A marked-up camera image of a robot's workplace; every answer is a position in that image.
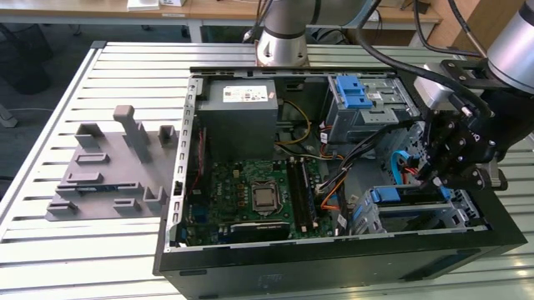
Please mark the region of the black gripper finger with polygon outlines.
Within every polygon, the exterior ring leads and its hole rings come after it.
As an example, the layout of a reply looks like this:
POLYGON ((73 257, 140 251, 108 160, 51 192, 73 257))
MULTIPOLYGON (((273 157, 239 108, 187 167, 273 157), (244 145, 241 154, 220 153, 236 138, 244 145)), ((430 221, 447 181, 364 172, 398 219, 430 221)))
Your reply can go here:
POLYGON ((443 185, 450 189, 500 190, 500 169, 496 164, 476 164, 459 174, 442 177, 443 185))
POLYGON ((426 162, 419 169, 420 188, 464 188, 468 185, 464 147, 468 131, 466 122, 470 120, 470 117, 454 111, 431 110, 426 115, 422 136, 426 162))

